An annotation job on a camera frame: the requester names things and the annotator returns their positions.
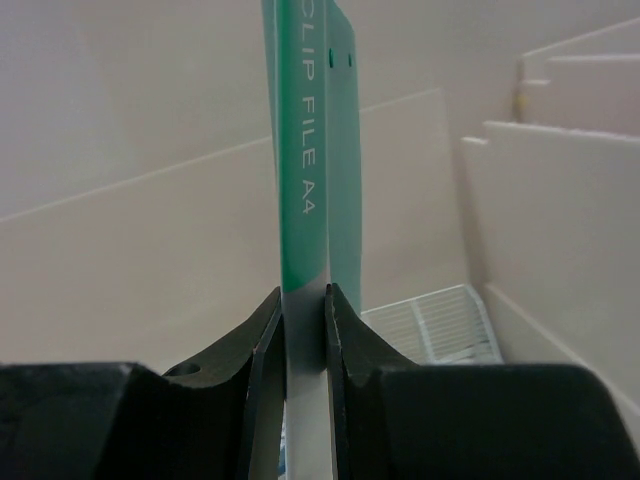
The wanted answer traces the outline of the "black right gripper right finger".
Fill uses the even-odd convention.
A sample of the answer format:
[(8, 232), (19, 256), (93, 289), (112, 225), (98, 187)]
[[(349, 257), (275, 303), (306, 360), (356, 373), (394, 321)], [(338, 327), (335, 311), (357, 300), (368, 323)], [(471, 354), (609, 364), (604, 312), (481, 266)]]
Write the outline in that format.
[(418, 365), (325, 294), (338, 479), (635, 479), (605, 384), (571, 364)]

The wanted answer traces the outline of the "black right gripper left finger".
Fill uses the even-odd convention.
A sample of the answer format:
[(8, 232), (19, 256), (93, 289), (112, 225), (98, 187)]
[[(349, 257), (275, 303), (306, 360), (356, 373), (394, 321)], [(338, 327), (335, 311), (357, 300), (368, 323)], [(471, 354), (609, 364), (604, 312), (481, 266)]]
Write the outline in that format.
[(281, 295), (164, 374), (133, 362), (5, 365), (5, 479), (275, 479)]

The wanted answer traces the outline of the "green clip file folder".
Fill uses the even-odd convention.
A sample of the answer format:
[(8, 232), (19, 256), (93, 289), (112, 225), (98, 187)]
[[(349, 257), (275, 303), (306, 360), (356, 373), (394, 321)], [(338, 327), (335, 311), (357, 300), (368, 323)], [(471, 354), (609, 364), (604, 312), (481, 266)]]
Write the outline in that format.
[(327, 287), (361, 302), (355, 33), (334, 1), (266, 1), (262, 14), (279, 204), (285, 475), (329, 479)]

